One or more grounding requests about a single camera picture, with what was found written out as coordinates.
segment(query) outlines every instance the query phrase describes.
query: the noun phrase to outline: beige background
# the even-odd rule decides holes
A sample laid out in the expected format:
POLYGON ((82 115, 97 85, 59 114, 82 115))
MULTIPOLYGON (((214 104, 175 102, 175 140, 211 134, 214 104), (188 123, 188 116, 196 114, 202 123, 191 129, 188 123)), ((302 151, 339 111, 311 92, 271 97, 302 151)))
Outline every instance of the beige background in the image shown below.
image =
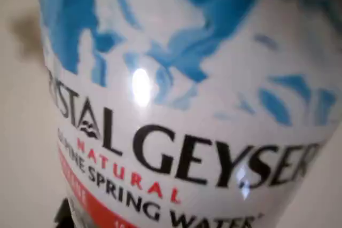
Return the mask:
MULTIPOLYGON (((0 0, 0 227, 53 227, 65 195, 37 0, 0 0)), ((278 228, 341 227, 342 127, 278 228)))

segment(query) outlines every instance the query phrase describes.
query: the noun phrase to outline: water bottle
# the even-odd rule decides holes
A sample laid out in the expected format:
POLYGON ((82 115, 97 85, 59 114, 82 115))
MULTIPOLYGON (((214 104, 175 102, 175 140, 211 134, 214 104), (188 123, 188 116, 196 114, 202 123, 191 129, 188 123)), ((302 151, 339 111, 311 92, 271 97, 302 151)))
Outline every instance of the water bottle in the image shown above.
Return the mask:
POLYGON ((342 116, 339 0, 40 6, 77 227, 275 227, 342 116))

